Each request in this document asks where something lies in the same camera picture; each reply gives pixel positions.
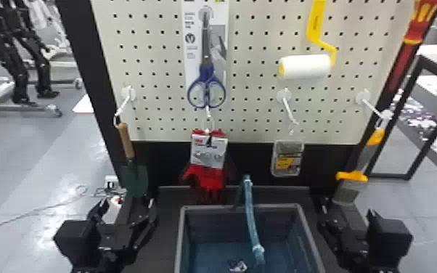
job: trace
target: white sticker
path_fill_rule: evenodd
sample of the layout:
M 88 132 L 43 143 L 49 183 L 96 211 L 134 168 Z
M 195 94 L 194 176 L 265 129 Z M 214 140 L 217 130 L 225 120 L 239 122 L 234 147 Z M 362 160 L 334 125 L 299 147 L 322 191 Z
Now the white sticker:
M 202 60 L 203 14 L 210 17 L 211 55 L 218 80 L 226 86 L 226 51 L 229 33 L 229 2 L 227 0 L 181 0 L 183 12 L 183 45 L 185 84 L 189 86 L 198 76 Z
M 191 164 L 209 168 L 224 168 L 228 139 L 201 134 L 192 135 Z

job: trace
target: scissors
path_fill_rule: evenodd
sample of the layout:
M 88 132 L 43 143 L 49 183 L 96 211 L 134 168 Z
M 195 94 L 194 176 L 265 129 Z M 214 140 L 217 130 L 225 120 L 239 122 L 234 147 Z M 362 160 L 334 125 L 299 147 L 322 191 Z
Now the scissors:
M 211 59 L 207 12 L 203 13 L 202 62 L 199 76 L 189 86 L 187 97 L 189 103 L 198 109 L 218 107 L 225 102 L 226 98 L 225 87 L 215 76 L 215 68 Z

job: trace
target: blue scissors handle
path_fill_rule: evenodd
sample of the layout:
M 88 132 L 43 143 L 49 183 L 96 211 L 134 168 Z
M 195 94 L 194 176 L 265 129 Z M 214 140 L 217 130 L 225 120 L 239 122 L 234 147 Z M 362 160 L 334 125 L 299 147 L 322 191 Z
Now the blue scissors handle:
M 211 86 L 217 85 L 221 90 L 221 93 L 218 95 L 221 97 L 220 101 L 217 103 L 211 102 Z M 193 102 L 196 98 L 192 97 L 192 90 L 196 89 L 198 86 L 201 86 L 202 95 L 203 95 L 203 103 L 197 104 Z M 214 73 L 213 64 L 211 63 L 202 63 L 200 65 L 200 74 L 198 78 L 193 81 L 193 83 L 188 88 L 187 98 L 189 103 L 198 109 L 203 109 L 206 106 L 210 108 L 219 107 L 225 102 L 226 99 L 226 90 L 222 82 L 217 79 Z

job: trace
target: glove packaging label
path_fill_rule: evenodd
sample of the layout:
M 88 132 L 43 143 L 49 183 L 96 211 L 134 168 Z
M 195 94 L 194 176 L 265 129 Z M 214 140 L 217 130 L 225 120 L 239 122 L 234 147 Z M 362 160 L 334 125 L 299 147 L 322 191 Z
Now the glove packaging label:
M 193 134 L 190 163 L 223 169 L 227 143 L 226 138 Z

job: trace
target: blue hose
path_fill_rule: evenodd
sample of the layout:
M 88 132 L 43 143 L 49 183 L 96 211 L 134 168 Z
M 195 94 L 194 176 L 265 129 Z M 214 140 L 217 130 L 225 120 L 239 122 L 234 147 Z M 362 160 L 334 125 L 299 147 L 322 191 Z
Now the blue hose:
M 253 254 L 256 257 L 256 268 L 264 272 L 266 261 L 264 260 L 264 248 L 259 242 L 256 220 L 254 219 L 253 209 L 253 183 L 249 175 L 244 175 L 242 180 L 245 193 L 245 215 L 248 220 L 250 242 L 253 245 Z

